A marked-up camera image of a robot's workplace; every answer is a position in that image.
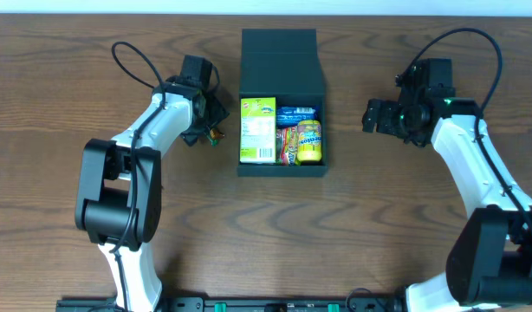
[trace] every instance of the white wall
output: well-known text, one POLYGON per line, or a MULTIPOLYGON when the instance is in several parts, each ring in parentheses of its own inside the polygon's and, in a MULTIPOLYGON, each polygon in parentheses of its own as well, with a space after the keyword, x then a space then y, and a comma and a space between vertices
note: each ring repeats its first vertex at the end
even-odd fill
POLYGON ((532 0, 0 0, 0 13, 532 16, 532 0))

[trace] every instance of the cardboard box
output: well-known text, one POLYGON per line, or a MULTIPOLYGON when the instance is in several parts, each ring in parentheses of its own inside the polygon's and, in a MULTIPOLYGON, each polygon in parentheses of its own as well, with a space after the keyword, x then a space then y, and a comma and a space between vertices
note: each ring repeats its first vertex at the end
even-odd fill
POLYGON ((244 29, 239 100, 275 97, 277 107, 315 107, 322 127, 322 159, 309 166, 239 162, 237 175, 322 177, 328 170, 325 96, 315 29, 244 29))

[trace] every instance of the green snack box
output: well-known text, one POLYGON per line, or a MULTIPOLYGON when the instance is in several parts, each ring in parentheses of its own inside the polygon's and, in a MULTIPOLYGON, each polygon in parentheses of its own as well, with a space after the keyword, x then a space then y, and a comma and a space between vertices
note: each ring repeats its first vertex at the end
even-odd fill
POLYGON ((239 161, 276 162, 276 98, 241 99, 241 150, 239 161))

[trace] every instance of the wooden table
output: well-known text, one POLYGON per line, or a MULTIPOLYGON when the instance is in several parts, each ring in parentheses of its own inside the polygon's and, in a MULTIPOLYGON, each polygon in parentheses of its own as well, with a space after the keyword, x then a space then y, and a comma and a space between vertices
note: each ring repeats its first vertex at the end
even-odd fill
MULTIPOLYGON (((120 40, 163 76, 177 74, 186 54, 206 56, 231 110, 219 146, 178 140, 163 158, 153 247, 167 295, 345 296, 437 275, 466 222, 453 179, 431 147, 363 133, 360 118, 368 99, 398 97, 393 77, 430 39, 467 26, 487 30, 503 49, 486 120, 532 196, 532 19, 0 15, 0 311, 49 311, 63 296, 115 294, 74 210, 85 143, 123 131, 149 103, 149 90, 110 55, 120 40), (237 177, 243 28, 318 29, 330 142, 323 179, 237 177)), ((495 57, 481 37, 450 37, 426 56, 453 59, 458 95, 485 96, 495 57)), ((155 83, 138 56, 120 57, 155 83)))

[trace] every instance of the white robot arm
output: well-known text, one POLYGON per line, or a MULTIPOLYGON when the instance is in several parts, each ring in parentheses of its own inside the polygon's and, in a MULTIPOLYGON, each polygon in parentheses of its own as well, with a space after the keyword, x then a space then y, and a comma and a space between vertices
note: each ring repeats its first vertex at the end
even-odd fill
MULTIPOLYGON (((476 141, 473 125, 475 116, 452 115, 447 119, 439 119, 431 137, 435 150, 443 157, 457 183, 457 188, 466 207, 469 218, 476 208, 498 206, 505 211, 516 211, 510 198, 504 195, 503 188, 490 169, 476 141)), ((485 121, 480 120, 480 134, 491 159, 503 175, 512 192, 522 206, 532 206, 532 199, 526 195, 512 179, 496 149, 491 144, 485 121)), ((472 307, 461 307, 453 298, 447 284, 445 273, 432 279, 413 284, 406 289, 406 304, 409 312, 454 312, 470 310, 472 307)), ((481 303, 476 309, 497 309, 494 303, 481 303)))
POLYGON ((405 143, 433 144, 457 183, 469 219, 447 258, 445 272, 405 289, 408 312, 455 312, 532 304, 532 198, 513 180, 493 147, 482 118, 501 73, 501 52, 478 29, 455 29, 434 39, 396 78, 398 101, 372 99, 363 131, 397 136, 405 143), (451 60, 418 60, 433 43, 469 31, 496 48, 493 86, 479 107, 455 97, 451 60), (505 241, 520 248, 503 252, 505 241))
POLYGON ((151 246, 161 210, 160 160, 178 136, 189 146, 200 135, 216 144, 221 136, 215 126, 228 113, 214 96, 216 88, 207 90, 214 68, 204 58, 186 56, 180 76, 163 82, 135 47, 114 44, 113 56, 120 67, 146 85, 117 60, 118 44, 132 48, 149 63, 159 86, 153 88, 148 109, 126 131, 110 141, 92 139, 85 146, 75 222, 108 260, 118 290, 116 306, 147 312, 155 310, 162 290, 151 246), (105 187, 105 179, 132 183, 126 192, 105 187))

